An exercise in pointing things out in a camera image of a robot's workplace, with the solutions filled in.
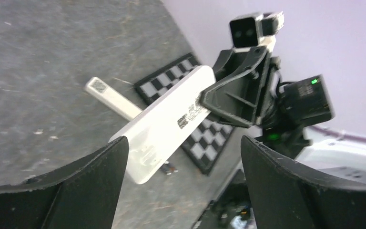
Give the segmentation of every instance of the gray concrete floor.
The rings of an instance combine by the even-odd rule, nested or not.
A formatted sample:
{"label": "gray concrete floor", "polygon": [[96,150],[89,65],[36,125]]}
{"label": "gray concrete floor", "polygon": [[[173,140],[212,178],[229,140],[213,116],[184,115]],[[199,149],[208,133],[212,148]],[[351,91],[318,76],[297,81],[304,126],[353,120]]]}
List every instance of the gray concrete floor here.
{"label": "gray concrete floor", "polygon": [[[83,91],[91,77],[145,108],[120,80],[188,52],[159,0],[0,0],[0,185],[83,157],[126,124]],[[179,173],[140,186],[126,178],[113,228],[188,229],[239,158],[239,132],[210,177],[179,149]]]}

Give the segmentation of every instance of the camera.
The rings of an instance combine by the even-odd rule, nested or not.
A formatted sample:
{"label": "camera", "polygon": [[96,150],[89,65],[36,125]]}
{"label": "camera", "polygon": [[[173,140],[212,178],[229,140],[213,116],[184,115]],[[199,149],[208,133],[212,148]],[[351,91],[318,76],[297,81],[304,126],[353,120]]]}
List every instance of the camera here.
{"label": "camera", "polygon": [[283,12],[244,15],[229,25],[234,47],[220,52],[213,66],[217,82],[202,92],[200,103],[211,111],[210,120],[256,125],[263,130],[258,141],[294,158],[310,145],[303,128],[334,117],[323,77],[282,82],[281,60],[272,51]]}
{"label": "camera", "polygon": [[276,35],[283,25],[283,12],[253,13],[229,22],[235,48],[258,46],[264,37]]}

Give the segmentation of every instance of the barcode label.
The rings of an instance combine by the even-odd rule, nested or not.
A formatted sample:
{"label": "barcode label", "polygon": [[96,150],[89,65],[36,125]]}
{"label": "barcode label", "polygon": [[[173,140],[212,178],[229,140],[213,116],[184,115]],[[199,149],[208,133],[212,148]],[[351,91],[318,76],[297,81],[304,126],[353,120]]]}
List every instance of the barcode label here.
{"label": "barcode label", "polygon": [[99,79],[95,79],[93,81],[93,83],[91,83],[90,85],[93,89],[95,89],[97,92],[103,94],[106,89],[107,89],[107,85],[104,84],[101,80]]}
{"label": "barcode label", "polygon": [[195,102],[188,107],[188,112],[184,114],[181,118],[177,120],[177,124],[180,129],[189,124],[189,122],[196,119],[196,117],[202,112],[206,111],[206,109],[200,104],[200,95],[195,99]]}

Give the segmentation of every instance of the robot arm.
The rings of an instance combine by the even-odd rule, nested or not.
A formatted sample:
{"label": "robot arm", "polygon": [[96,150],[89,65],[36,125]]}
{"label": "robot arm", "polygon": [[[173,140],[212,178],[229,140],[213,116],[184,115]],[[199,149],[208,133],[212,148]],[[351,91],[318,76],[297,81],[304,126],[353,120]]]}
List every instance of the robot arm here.
{"label": "robot arm", "polygon": [[214,67],[217,82],[203,91],[209,119],[263,130],[257,140],[294,159],[310,145],[303,128],[334,117],[321,75],[282,82],[280,58],[273,57],[281,13],[255,13],[230,22],[234,48],[221,51]]}

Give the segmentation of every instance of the checkerboard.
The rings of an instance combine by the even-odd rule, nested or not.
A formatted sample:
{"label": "checkerboard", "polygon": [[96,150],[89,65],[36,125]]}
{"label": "checkerboard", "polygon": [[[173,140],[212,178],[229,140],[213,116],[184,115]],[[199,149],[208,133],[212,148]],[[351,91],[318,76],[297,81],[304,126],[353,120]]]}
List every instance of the checkerboard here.
{"label": "checkerboard", "polygon": [[[140,80],[135,84],[135,89],[147,104],[151,104],[198,65],[199,62],[189,53]],[[232,131],[233,128],[229,125],[205,119],[183,142],[181,148],[200,171],[208,175]]]}

